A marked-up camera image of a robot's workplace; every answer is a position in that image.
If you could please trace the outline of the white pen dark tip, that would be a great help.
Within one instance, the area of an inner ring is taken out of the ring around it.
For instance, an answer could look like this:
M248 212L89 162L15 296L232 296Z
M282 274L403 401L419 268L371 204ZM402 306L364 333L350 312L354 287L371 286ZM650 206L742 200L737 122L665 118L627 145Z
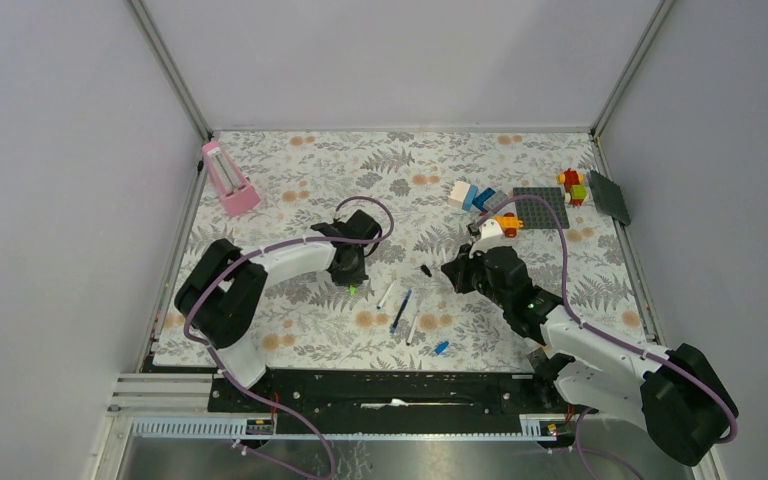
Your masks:
M409 331L408 331L408 335L406 336L406 339L405 339L405 344L407 346L410 346L412 344L412 342L413 342L413 338L415 336L415 331L417 329L417 324L418 324L420 316L421 316L421 313L417 310L414 313L413 317L412 317L412 320L411 320L411 323L410 323L410 328L409 328Z

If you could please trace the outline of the blue pen cap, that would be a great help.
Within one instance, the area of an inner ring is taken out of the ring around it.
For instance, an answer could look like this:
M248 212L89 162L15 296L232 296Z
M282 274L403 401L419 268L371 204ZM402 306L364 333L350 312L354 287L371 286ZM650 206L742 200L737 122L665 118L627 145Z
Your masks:
M434 353L435 353L436 355L441 355L441 354L443 354L443 353L446 351L446 349L449 347L449 345L450 345L450 342L449 342L449 341L443 341L443 342L439 343L439 344L438 344L438 345L437 345L437 346L434 348Z

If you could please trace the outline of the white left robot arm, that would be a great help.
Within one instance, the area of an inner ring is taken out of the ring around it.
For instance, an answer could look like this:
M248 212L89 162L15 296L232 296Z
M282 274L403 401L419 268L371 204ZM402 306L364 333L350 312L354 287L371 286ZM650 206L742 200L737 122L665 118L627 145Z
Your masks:
M310 234L249 252L227 239L213 242L174 299L185 316L184 336L207 348L232 386L232 398L248 411L269 401L262 378L265 360L248 335L265 290L312 273L325 272L337 286L368 279L366 257L392 231L357 210L348 220L318 223Z

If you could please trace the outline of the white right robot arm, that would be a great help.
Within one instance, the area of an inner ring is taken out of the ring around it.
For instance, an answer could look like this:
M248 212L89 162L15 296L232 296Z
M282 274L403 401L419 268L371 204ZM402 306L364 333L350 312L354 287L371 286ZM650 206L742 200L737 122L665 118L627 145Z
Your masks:
M533 386L543 410L592 407L639 427L686 466L734 436L739 410L699 349L668 349L574 318L508 246L472 252L465 244L441 271L455 292L481 294L501 308L512 331L550 347Z

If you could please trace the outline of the white pen green tip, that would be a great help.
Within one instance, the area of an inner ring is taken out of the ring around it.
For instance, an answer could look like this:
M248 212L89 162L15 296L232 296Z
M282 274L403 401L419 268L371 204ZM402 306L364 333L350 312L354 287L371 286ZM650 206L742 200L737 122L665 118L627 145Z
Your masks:
M387 303L387 301L388 301L388 299L389 299L389 297L391 295L391 292L393 291L393 288L396 285L396 283L397 283L396 280L392 280L387 285L387 287L385 288L383 294L380 296L378 302L376 303L376 309L377 310L382 310L385 307L385 305L386 305L386 303Z

